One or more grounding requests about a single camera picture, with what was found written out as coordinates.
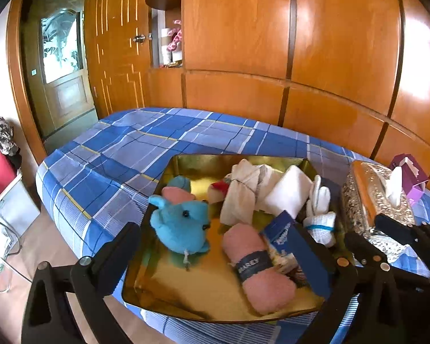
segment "purple tissue box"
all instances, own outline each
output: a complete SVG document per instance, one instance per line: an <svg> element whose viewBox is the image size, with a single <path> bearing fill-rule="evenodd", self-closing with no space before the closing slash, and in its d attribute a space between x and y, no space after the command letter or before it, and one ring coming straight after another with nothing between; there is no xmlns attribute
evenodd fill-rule
<svg viewBox="0 0 430 344"><path fill-rule="evenodd" d="M424 193L428 176L411 154L395 156L388 167L393 170L393 168L398 166L401 166L402 170L403 190L409 200L409 204L413 205Z"/></svg>

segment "gold tray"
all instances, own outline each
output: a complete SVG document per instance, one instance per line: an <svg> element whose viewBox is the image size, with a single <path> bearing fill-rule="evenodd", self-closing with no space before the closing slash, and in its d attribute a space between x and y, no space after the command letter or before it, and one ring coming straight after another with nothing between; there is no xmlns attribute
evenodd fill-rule
<svg viewBox="0 0 430 344"><path fill-rule="evenodd" d="M231 172L231 167L247 159L254 165L268 164L285 172L297 165L309 178L314 179L315 169L306 159L279 158L253 155L175 155L168 163L156 187L155 194L175 176L191 180L191 192L198 200L207 199L207 188ZM168 250L157 239L149 224L155 207L149 205L141 224L142 243L129 263L122 297L134 306L167 316L210 323L252 323L278 320L318 310L323 298L309 287L298 288L293 301L284 309L261 316L246 299L242 285L229 259L221 248L224 232L229 227L220 224L222 203L209 206L211 227L207 231L210 251L189 256L190 270L186 271L183 255ZM273 218L255 212L253 226L262 230ZM345 255L342 228L337 234L335 257Z"/></svg>

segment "blue plaid bedsheet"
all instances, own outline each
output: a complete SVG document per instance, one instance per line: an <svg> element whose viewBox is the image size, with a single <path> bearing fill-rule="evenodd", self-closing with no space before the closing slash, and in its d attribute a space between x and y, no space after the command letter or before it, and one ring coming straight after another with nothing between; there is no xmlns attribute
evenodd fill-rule
<svg viewBox="0 0 430 344"><path fill-rule="evenodd" d="M94 255L128 222L140 224L169 159L176 154L248 154L308 158L339 195L353 151L278 126L237 116L190 109L145 108L112 114L40 165L38 193L57 228L78 257ZM430 191L413 208L418 222L430 223ZM408 249L395 263L429 275ZM221 325L191 322L141 310L114 296L150 326L178 343L294 343L315 313L279 322ZM340 329L349 328L353 299Z"/></svg>

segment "camouflage cloth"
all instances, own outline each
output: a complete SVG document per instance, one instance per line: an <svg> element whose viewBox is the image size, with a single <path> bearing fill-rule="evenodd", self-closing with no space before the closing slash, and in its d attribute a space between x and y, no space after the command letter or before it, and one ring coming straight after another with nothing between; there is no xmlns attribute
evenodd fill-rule
<svg viewBox="0 0 430 344"><path fill-rule="evenodd" d="M17 151L18 146L13 141L13 127L0 116L0 152L13 156Z"/></svg>

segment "blue stuffed animal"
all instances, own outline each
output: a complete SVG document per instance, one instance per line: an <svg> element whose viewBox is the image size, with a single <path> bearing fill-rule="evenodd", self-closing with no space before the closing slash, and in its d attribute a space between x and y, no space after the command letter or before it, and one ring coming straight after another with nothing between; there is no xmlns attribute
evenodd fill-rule
<svg viewBox="0 0 430 344"><path fill-rule="evenodd" d="M148 202L158 207L150 224L164 246L185 257L210 249L205 236L210 227L207 203L192 200L172 204L160 195L152 195Z"/></svg>
<svg viewBox="0 0 430 344"><path fill-rule="evenodd" d="M191 181L183 175L178 175L177 177L172 178L167 186L179 187L189 193L191 192Z"/></svg>

